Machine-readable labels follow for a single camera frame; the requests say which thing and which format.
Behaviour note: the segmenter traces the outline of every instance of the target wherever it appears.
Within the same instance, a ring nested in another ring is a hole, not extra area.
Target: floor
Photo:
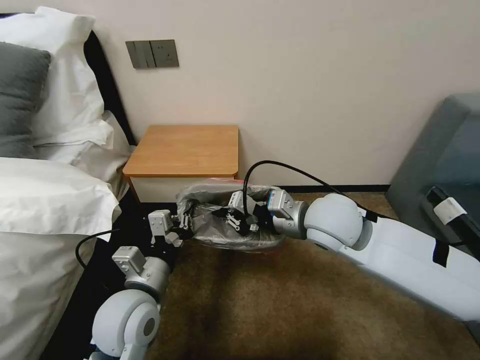
[[[394,216],[382,193],[350,195]],[[147,358],[460,360],[480,359],[480,348],[453,318],[287,239],[266,254],[187,243]]]

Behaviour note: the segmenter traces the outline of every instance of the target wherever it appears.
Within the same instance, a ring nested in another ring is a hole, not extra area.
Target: gray switch plate
[[[151,40],[150,45],[157,68],[179,67],[175,40]]]
[[[135,69],[179,67],[175,40],[126,41],[125,44]]]

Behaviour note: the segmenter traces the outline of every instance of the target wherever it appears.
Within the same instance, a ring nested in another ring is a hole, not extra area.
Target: white wall
[[[3,0],[0,11],[40,4],[96,17],[138,138],[150,124],[238,124],[244,171],[272,159],[332,184],[387,184],[435,104],[480,88],[477,0]],[[155,39],[175,39],[180,68],[132,68],[125,41]]]

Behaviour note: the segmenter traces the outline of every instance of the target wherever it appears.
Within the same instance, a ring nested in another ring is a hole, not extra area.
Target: wooden nightstand
[[[236,125],[154,125],[123,168],[142,203],[175,202],[185,186],[239,172]]]

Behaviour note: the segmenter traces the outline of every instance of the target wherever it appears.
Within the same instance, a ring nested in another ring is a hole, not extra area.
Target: gray plastic bag
[[[226,207],[232,194],[242,190],[242,187],[241,180],[209,178],[187,186],[177,194],[176,205],[179,215],[193,209],[191,215],[193,239],[214,248],[246,252],[264,252],[283,242],[285,236],[274,235],[265,229],[250,231],[247,236],[241,236],[224,219],[212,214],[215,210]],[[278,188],[249,185],[247,194],[257,202],[266,202],[270,190],[273,189]]]

